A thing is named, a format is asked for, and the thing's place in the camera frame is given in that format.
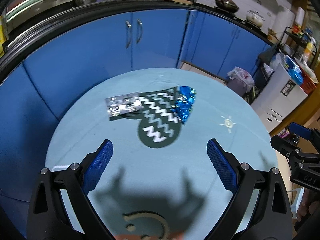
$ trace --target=foil packet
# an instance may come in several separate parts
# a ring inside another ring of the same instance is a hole
[[[176,114],[177,118],[185,124],[192,112],[193,104],[196,99],[196,91],[188,86],[179,87],[179,96],[171,111]]]
[[[139,92],[106,98],[109,117],[132,113],[143,109]]]

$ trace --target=blue gripper pad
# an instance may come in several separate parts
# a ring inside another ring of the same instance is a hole
[[[213,140],[208,141],[207,154],[226,190],[233,194],[238,189],[236,173]]]
[[[85,195],[88,195],[89,191],[95,189],[102,173],[112,157],[112,154],[113,145],[111,141],[108,141],[97,154],[84,174],[82,190]]]
[[[310,138],[311,138],[311,130],[308,128],[305,128],[301,125],[298,125],[295,122],[292,122],[289,125],[289,130],[290,130],[290,132],[298,134],[299,136],[301,136],[305,140],[310,140]]]

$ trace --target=metal screw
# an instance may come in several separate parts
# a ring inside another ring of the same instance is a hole
[[[72,163],[71,165],[70,165],[70,169],[72,169],[73,171],[75,171],[76,169],[78,169],[79,168],[79,163]]]
[[[48,172],[48,169],[47,169],[47,168],[43,168],[43,169],[40,171],[40,173],[41,173],[42,175],[46,174],[47,172]]]
[[[242,163],[241,168],[247,171],[248,169],[250,169],[250,165],[248,163]]]
[[[272,172],[273,172],[274,174],[279,174],[279,170],[278,170],[277,168],[272,168]]]

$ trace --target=cooking pot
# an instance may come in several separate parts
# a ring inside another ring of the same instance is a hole
[[[233,0],[215,0],[216,5],[223,10],[231,13],[235,13],[239,10],[239,7],[235,4]]]
[[[247,14],[247,21],[261,28],[263,25],[264,18],[258,12],[250,10]]]

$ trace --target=black countertop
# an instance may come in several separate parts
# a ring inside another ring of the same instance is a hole
[[[253,31],[240,22],[219,14],[215,8],[202,4],[188,5],[163,0],[114,0],[91,3],[72,8],[32,26],[17,36],[6,48],[6,53],[0,58],[0,84],[33,51],[54,39],[55,37],[88,22],[126,12],[154,9],[188,9],[198,10],[220,17],[228,22],[256,35],[265,43],[272,45],[265,37]]]
[[[258,38],[262,39],[266,44],[272,46],[273,43],[271,41],[269,41],[267,38],[266,38],[266,34],[261,34],[260,32],[257,32],[251,28],[249,28],[248,26],[246,26],[245,24],[242,24],[240,21],[238,20],[235,20],[233,18],[230,18],[230,17],[226,17],[225,15],[221,14],[220,13],[220,10],[217,9],[217,8],[214,8],[214,7],[210,7],[210,6],[207,6],[207,5],[204,5],[204,4],[200,4],[200,3],[196,3],[194,5],[190,5],[194,8],[194,10],[199,10],[199,11],[203,11],[205,13],[209,13],[209,14],[212,14],[212,15],[215,15],[219,18],[222,18],[228,22],[231,22],[237,26],[239,26],[240,28],[243,28],[245,29],[246,31],[254,34],[255,36],[257,36]]]

